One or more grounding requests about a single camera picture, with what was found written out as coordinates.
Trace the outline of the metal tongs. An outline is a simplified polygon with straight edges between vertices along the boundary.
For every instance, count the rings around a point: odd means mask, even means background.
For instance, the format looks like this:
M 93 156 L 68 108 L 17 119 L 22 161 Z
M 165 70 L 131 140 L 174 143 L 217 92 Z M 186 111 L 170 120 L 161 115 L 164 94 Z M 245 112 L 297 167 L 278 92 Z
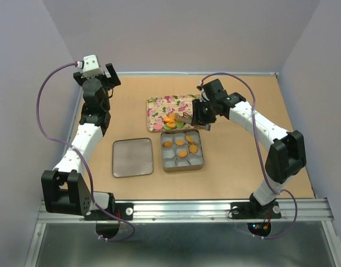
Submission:
M 188 125 L 191 125 L 192 127 L 195 128 L 201 128 L 205 131 L 210 131 L 211 130 L 211 125 L 210 124 L 206 124 L 206 125 L 199 125 L 196 122 L 193 121 L 192 117 L 190 115 L 180 115 L 178 113 L 175 113 L 175 120 L 178 122 L 183 122 L 186 123 Z

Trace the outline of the plain round orange cookie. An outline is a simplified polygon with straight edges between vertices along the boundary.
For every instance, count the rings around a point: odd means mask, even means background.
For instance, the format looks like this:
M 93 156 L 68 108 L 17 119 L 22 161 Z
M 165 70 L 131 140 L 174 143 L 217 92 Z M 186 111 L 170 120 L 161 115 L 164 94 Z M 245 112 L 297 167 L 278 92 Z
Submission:
M 191 136 L 186 135 L 185 138 L 187 139 L 187 141 L 188 141 L 189 143 L 191 143 L 191 144 L 194 144 L 194 143 L 195 143 L 194 139 L 193 139 Z

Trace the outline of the orange flower cookie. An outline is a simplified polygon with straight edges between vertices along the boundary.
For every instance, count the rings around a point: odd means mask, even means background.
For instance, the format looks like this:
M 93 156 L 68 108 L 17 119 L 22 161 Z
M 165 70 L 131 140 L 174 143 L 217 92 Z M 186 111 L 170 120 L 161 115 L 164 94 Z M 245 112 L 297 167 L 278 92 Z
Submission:
M 189 152 L 192 154 L 196 154 L 198 152 L 199 148 L 196 144 L 191 144 L 189 146 Z

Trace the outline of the small ridged orange cookie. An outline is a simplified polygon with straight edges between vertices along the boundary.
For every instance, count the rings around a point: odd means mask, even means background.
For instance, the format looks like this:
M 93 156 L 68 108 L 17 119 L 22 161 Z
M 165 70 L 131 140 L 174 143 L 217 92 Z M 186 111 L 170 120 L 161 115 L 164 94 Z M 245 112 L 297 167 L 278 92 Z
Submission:
M 170 141 L 166 141 L 163 143 L 163 147 L 171 147 L 172 146 L 172 142 Z

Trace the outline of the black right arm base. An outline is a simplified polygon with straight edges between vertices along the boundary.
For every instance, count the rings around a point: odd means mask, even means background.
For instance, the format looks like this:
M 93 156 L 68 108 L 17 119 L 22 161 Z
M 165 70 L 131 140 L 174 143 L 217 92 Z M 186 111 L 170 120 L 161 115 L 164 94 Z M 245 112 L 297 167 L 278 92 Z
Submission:
M 234 220 L 280 219 L 281 212 L 278 202 L 274 201 L 261 206 L 250 201 L 232 202 L 228 217 Z

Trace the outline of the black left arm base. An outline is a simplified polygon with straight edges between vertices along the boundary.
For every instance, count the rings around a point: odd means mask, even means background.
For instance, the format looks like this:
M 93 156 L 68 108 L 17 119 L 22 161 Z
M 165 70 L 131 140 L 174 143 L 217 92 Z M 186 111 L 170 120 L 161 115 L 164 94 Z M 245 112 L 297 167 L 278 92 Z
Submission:
M 122 220 L 131 221 L 133 220 L 133 211 L 134 204 L 131 202 L 116 202 L 113 216 L 120 218 Z M 99 209 L 93 210 L 89 215 L 84 217 L 86 221 L 106 221 L 106 220 L 114 220 L 113 218 L 106 215 L 104 212 Z

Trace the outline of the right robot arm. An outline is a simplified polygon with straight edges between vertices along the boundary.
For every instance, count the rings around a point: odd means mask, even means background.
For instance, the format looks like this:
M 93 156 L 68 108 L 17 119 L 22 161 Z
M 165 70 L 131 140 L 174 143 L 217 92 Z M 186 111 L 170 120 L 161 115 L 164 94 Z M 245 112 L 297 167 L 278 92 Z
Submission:
M 249 103 L 241 94 L 228 94 L 220 80 L 198 85 L 200 98 L 192 102 L 193 126 L 209 126 L 216 122 L 217 116 L 236 123 L 252 134 L 256 146 L 263 145 L 268 155 L 260 159 L 264 181 L 251 196 L 248 203 L 249 213 L 261 217 L 294 175 L 307 164 L 304 136 L 301 132 L 288 131 L 277 126 L 258 113 L 255 103 Z

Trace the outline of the dotted biscuit on green cookie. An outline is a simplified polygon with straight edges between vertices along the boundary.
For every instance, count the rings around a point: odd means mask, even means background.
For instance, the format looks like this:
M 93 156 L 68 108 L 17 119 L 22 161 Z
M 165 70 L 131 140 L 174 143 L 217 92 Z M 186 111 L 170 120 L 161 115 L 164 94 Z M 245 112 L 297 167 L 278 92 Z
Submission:
M 174 122 L 167 122 L 163 125 L 163 129 L 168 131 L 168 130 L 174 130 L 176 129 L 176 123 Z

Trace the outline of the fish shaped orange cookie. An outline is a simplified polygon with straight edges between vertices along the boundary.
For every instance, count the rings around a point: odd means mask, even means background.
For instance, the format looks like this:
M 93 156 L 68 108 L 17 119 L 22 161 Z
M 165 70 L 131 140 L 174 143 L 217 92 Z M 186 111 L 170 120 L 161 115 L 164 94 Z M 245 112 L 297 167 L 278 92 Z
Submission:
M 169 117 L 164 117 L 163 118 L 164 123 L 174 123 L 175 120 Z

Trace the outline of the square metal tin box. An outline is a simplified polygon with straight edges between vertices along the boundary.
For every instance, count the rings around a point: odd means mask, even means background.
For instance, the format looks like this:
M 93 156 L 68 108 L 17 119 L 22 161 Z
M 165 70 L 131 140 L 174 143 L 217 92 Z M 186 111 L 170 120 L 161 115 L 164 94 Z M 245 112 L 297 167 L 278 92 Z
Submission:
M 201 170 L 204 165 L 198 130 L 163 132 L 160 135 L 162 168 L 165 172 Z

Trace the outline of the stacked round orange cookie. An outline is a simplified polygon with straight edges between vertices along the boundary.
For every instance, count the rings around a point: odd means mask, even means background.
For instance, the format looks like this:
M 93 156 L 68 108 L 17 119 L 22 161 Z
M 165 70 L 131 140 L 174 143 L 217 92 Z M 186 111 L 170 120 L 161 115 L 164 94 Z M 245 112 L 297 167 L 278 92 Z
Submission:
M 187 153 L 186 150 L 180 150 L 180 151 L 178 152 L 179 158 L 182 158 L 182 159 L 183 159 L 183 158 L 186 158 L 187 155 L 188 155 L 188 153 Z

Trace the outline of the floral serving tray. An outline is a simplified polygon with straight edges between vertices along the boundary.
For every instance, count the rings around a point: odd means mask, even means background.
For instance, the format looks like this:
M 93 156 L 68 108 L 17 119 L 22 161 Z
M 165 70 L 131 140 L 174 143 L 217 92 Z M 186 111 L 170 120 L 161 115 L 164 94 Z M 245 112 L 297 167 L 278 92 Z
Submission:
M 170 113 L 178 113 L 182 115 L 192 115 L 192 101 L 200 98 L 200 95 L 167 95 L 162 97 L 150 97 L 146 100 L 147 111 L 147 129 L 151 132 L 156 131 L 154 125 L 159 123 L 164 125 L 163 118 L 169 117 Z M 184 124 L 183 128 L 176 128 L 174 130 L 184 130 L 194 128 L 191 125 Z

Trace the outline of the pink round cookie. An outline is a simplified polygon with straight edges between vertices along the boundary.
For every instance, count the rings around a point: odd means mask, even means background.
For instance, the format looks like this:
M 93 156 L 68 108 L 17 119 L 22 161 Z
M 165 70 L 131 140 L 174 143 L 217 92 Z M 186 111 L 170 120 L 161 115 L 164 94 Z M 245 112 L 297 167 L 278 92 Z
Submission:
M 155 129 L 156 131 L 161 131 L 161 130 L 163 129 L 163 125 L 157 123 L 157 124 L 154 125 L 154 129 Z

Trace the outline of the square metal tin lid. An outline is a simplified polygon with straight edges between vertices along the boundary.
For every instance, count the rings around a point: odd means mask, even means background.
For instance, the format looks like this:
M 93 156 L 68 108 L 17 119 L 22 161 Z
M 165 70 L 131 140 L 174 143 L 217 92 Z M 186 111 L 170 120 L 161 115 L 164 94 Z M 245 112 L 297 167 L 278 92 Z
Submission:
M 112 174 L 115 178 L 150 175 L 154 157 L 150 138 L 117 140 L 112 147 Z

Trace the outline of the aluminium front rail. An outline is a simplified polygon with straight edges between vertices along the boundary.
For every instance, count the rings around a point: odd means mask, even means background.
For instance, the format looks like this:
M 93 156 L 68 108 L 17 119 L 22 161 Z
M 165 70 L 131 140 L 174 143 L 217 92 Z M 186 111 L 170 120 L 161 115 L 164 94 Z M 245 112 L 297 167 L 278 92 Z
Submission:
M 299 221 L 333 221 L 334 216 L 326 199 L 297 199 Z M 133 204 L 132 214 L 126 220 L 133 224 L 147 223 L 250 223 L 292 222 L 295 206 L 291 199 L 279 199 L 272 214 L 259 218 L 233 219 L 229 213 L 234 200 L 174 200 L 174 201 L 117 201 L 118 206 Z

